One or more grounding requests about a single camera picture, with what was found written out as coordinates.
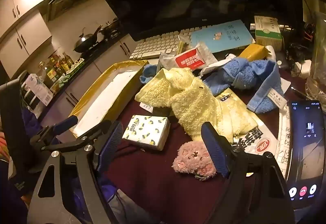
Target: kitchen backsplash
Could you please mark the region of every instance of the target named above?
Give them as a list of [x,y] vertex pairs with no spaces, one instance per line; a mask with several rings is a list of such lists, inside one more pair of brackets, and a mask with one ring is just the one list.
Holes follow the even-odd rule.
[[[98,26],[112,21],[115,17],[116,15],[105,0],[88,0],[48,22],[52,44],[38,50],[37,55],[28,61],[27,71],[38,72],[39,63],[45,61],[56,50],[61,56],[63,52],[66,52],[74,61],[77,60],[81,54],[75,52],[74,47],[82,29],[85,27],[84,34],[93,34]],[[102,34],[98,34],[98,41],[102,38]]]

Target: keyboard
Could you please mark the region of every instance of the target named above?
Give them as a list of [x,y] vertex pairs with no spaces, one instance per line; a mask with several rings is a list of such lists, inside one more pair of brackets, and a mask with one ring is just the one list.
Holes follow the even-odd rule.
[[146,40],[141,40],[137,44],[136,49],[131,54],[129,59],[143,60],[150,58],[159,58],[161,53],[170,54],[172,56],[180,54],[182,53],[182,46],[180,45],[180,40],[178,36],[181,34],[185,37],[190,38],[191,34],[194,31],[198,31],[203,28],[206,28],[206,26],[184,29],[180,32],[175,31],[170,33],[164,33],[162,35],[156,35],[147,38]]

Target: blue towel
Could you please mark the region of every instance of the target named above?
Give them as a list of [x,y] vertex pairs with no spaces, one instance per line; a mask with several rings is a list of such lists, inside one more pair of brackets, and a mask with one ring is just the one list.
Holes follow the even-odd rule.
[[146,84],[156,75],[157,65],[146,65],[144,66],[144,71],[139,77],[142,84]]
[[278,65],[271,60],[248,62],[245,58],[234,58],[207,77],[204,83],[211,89],[214,96],[230,86],[237,89],[257,89],[247,108],[258,114],[271,111],[276,107],[267,97],[270,88],[284,95]]

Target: white call button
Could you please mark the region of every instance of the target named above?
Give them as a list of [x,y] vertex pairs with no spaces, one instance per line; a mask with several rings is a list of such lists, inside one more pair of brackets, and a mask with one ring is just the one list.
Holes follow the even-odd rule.
[[309,193],[312,195],[312,194],[316,191],[316,189],[317,189],[317,185],[314,184],[314,185],[310,188]]
[[296,193],[297,193],[297,188],[295,188],[295,187],[292,187],[289,190],[290,197],[294,197]]

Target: blue notebook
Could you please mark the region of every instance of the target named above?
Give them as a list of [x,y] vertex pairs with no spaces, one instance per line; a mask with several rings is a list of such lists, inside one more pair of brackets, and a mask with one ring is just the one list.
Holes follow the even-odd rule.
[[253,38],[241,20],[230,21],[195,31],[191,44],[203,41],[212,53],[230,50],[253,43]]

